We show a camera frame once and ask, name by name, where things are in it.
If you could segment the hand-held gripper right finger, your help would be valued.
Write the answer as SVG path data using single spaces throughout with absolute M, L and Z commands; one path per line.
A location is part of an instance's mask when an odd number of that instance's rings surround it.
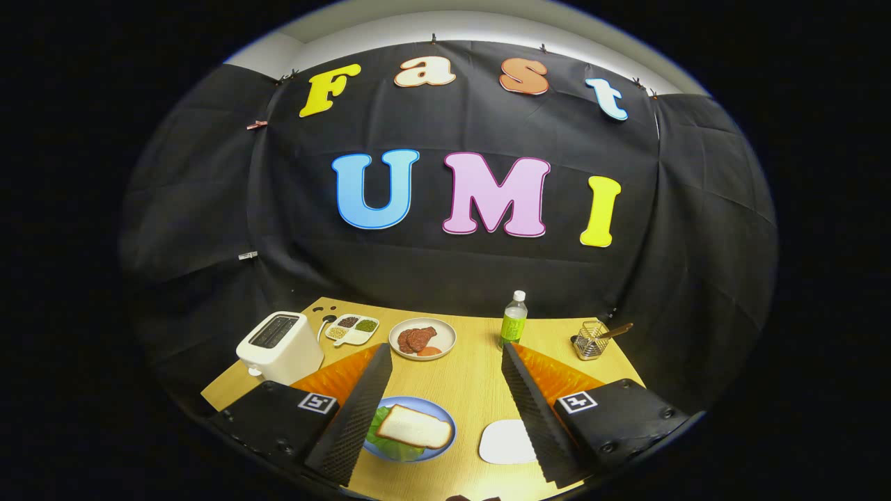
M 559 488 L 620 475 L 690 426 L 632 379 L 602 383 L 519 344 L 503 347 L 500 368 L 544 478 Z

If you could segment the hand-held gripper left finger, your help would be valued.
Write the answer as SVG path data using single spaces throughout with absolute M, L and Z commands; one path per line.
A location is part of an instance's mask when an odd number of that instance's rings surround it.
M 292 385 L 259 383 L 210 424 L 282 475 L 346 487 L 392 368 L 391 349 L 377 344 Z

